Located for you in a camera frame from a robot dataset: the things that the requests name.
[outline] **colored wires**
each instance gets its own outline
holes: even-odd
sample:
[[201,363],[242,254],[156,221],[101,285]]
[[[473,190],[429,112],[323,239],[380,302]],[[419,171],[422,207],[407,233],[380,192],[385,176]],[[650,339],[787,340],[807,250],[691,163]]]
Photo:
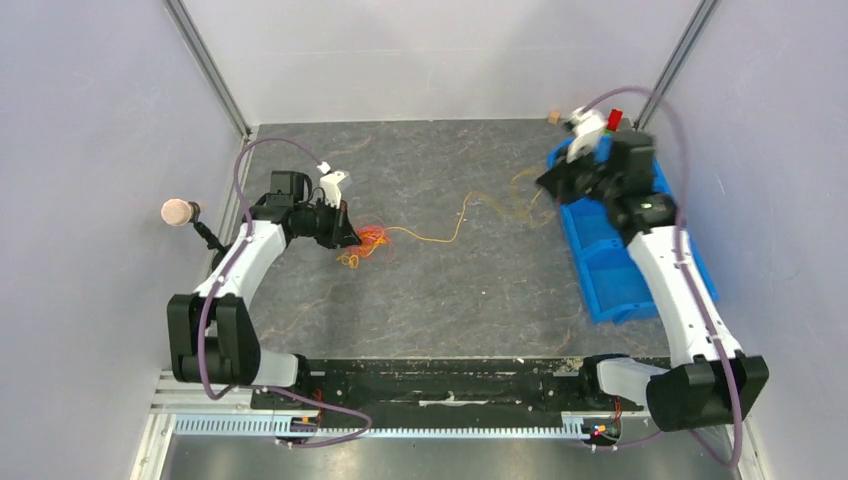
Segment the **colored wires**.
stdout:
[[488,204],[490,207],[495,209],[499,214],[517,219],[522,223],[532,227],[539,228],[544,225],[547,225],[551,220],[554,219],[556,214],[554,212],[545,212],[541,219],[537,220],[533,217],[533,208],[536,206],[536,202],[542,195],[543,190],[539,190],[536,192],[536,195],[530,200],[529,205],[523,205],[523,200],[519,195],[519,186],[518,181],[526,176],[538,176],[542,173],[541,169],[536,167],[525,168],[524,170],[518,172],[512,179],[509,181],[509,193],[510,200],[513,204],[513,208],[510,208],[504,205],[502,202],[497,200],[495,197],[478,191],[471,191],[465,195],[465,198],[462,200],[462,209],[459,212],[459,217],[456,221],[456,227],[454,228],[453,235],[450,238],[433,238],[433,237],[425,237],[416,233],[415,231],[401,226],[391,226],[385,227],[382,225],[367,225],[357,230],[357,234],[359,238],[362,240],[362,245],[348,248],[347,251],[338,256],[337,260],[339,260],[342,265],[350,267],[352,269],[356,269],[359,267],[359,263],[363,259],[367,259],[371,257],[374,252],[381,245],[392,245],[392,241],[389,238],[388,232],[397,231],[405,233],[416,240],[422,242],[431,242],[431,243],[453,243],[456,241],[457,237],[459,237],[459,231],[462,228],[462,223],[465,220],[465,216],[468,212],[468,206],[471,204],[472,200],[481,200]]

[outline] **black metal base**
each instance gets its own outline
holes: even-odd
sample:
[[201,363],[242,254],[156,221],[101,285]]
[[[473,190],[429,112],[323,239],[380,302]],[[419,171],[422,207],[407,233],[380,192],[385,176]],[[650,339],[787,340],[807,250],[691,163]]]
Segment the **black metal base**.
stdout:
[[[668,367],[668,358],[640,361]],[[310,360],[312,388],[324,401],[367,413],[375,428],[560,427],[561,412],[614,410],[614,399],[587,395],[579,358],[468,360]],[[427,404],[453,399],[462,407]],[[625,411],[639,410],[622,402]],[[254,393],[251,408],[300,410],[272,393]],[[361,420],[326,411],[321,426],[355,428]]]

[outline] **metal frame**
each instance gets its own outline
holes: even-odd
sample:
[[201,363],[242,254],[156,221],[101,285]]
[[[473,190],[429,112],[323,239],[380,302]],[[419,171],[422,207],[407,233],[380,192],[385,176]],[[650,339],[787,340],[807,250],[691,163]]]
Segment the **metal frame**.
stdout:
[[671,53],[671,57],[669,57],[662,73],[660,73],[660,77],[654,85],[653,93],[648,98],[648,101],[645,102],[645,106],[642,107],[642,111],[639,112],[639,116],[633,123],[636,130],[645,129],[651,122],[660,100],[668,93],[671,84],[677,78],[680,68],[692,51],[692,47],[695,45],[698,37],[700,37],[701,32],[703,32],[707,21],[713,12],[715,12],[715,7],[718,6],[718,3],[719,0],[701,0],[698,4],[695,13],[689,19],[686,30],[684,30],[683,35],[677,42],[677,46],[674,47],[674,51]]
[[164,0],[164,3],[185,39],[189,50],[191,50],[192,55],[197,60],[203,76],[209,81],[209,84],[215,91],[215,95],[221,102],[221,106],[227,112],[227,116],[230,122],[232,122],[233,127],[239,132],[242,138],[246,139],[251,134],[251,127],[244,119],[241,110],[239,110],[230,89],[227,88],[221,72],[215,65],[214,60],[212,60],[212,55],[209,54],[209,50],[206,48],[206,44],[203,43],[203,38],[200,37],[200,33],[197,31],[197,27],[194,25],[191,15],[189,15],[182,0]]

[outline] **orange string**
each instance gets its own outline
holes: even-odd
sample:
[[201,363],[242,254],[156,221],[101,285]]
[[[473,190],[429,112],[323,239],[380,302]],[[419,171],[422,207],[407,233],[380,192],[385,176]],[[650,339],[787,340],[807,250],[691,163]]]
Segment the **orange string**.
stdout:
[[350,268],[357,268],[360,259],[371,257],[380,245],[391,246],[392,241],[386,234],[386,228],[380,225],[368,225],[356,231],[362,240],[362,245],[349,247],[347,251],[339,255],[338,260]]

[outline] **gray floor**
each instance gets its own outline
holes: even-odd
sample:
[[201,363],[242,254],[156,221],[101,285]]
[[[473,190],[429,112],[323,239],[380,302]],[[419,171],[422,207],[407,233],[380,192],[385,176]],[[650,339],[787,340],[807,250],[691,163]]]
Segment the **gray floor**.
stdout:
[[[542,120],[332,123],[263,126],[348,170],[355,226],[384,222],[449,238],[469,191],[487,193],[510,211],[526,208],[534,176],[564,132]],[[274,169],[315,172],[286,144],[258,147],[246,193],[255,201]],[[528,224],[475,197],[459,237],[424,243],[392,232],[384,247],[351,270],[339,252],[312,240],[293,242],[260,286],[251,316],[264,346],[307,357],[456,355],[666,355],[659,320],[592,325],[552,202],[542,197]]]
[[[647,436],[651,428],[631,420],[625,423],[624,441]],[[717,435],[714,431],[706,438],[715,444],[721,438]],[[727,448],[718,448],[726,458]],[[595,454],[566,440],[360,439],[289,451],[270,438],[176,436],[164,472],[166,480],[739,478],[704,454],[685,432],[666,434],[641,447]]]
[[[346,192],[355,225],[382,221],[431,237],[450,237],[463,198],[481,191],[509,204],[510,179],[544,166],[563,138],[539,120],[334,123],[264,126],[260,137],[285,135],[351,172]],[[287,145],[255,152],[246,192],[255,200],[274,169],[313,172]],[[533,176],[520,179],[529,203]],[[534,221],[552,216],[542,198]],[[583,356],[603,352],[667,355],[658,320],[592,325],[558,218],[528,225],[488,203],[469,206],[458,239],[422,243],[392,235],[356,270],[311,240],[293,242],[269,270],[251,305],[263,345],[308,357]],[[624,441],[652,428],[625,420]],[[708,438],[727,455],[726,435]],[[592,454],[562,440],[360,439],[290,452],[270,439],[177,436],[164,478],[344,479],[725,479],[687,433],[648,446]]]

